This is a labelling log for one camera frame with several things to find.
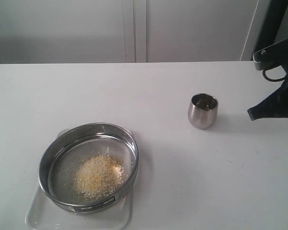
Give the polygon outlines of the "stainless steel cup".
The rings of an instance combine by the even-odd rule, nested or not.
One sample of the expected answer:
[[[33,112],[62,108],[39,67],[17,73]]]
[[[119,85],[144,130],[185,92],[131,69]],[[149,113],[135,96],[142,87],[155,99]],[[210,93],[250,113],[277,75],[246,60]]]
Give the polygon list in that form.
[[[207,129],[212,126],[217,118],[218,100],[207,93],[195,94],[188,108],[188,120],[190,124],[199,129]]]

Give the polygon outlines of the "round steel mesh sieve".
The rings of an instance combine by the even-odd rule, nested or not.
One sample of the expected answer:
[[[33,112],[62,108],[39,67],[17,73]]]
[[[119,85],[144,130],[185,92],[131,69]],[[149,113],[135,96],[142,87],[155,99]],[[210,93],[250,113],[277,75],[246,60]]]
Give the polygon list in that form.
[[[74,191],[73,178],[84,161],[99,155],[109,155],[123,166],[124,182],[107,197],[86,199]],[[40,160],[38,180],[45,195],[60,208],[73,213],[96,213],[127,195],[135,182],[138,164],[138,146],[127,129],[91,123],[61,134],[51,143]]]

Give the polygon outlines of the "rice grain pile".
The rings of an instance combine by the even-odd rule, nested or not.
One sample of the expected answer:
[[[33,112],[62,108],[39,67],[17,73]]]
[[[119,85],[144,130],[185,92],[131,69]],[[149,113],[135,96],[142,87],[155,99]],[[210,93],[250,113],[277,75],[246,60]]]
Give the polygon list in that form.
[[[120,188],[124,174],[123,166],[113,157],[94,156],[84,161],[76,171],[73,189],[86,199],[98,200]]]

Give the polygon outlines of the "clear plastic tray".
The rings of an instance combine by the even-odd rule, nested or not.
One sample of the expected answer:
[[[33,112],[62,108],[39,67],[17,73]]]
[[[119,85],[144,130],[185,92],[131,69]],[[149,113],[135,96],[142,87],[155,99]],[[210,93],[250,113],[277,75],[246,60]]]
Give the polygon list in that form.
[[[120,230],[132,215],[133,187],[112,207],[92,213],[73,213],[54,204],[39,187],[25,222],[33,230]]]

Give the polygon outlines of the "white cabinet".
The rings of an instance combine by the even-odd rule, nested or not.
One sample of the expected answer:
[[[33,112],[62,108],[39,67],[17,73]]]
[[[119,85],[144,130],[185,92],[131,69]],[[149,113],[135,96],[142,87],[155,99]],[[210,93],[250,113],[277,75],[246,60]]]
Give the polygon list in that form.
[[[249,60],[267,0],[0,0],[0,64]]]

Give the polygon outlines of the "dark vertical post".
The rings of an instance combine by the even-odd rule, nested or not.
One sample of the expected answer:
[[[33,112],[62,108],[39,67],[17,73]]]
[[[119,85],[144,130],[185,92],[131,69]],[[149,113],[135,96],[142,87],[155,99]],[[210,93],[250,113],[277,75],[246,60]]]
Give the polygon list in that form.
[[[276,35],[288,7],[288,0],[271,0],[266,11],[254,52],[259,51],[275,42]]]

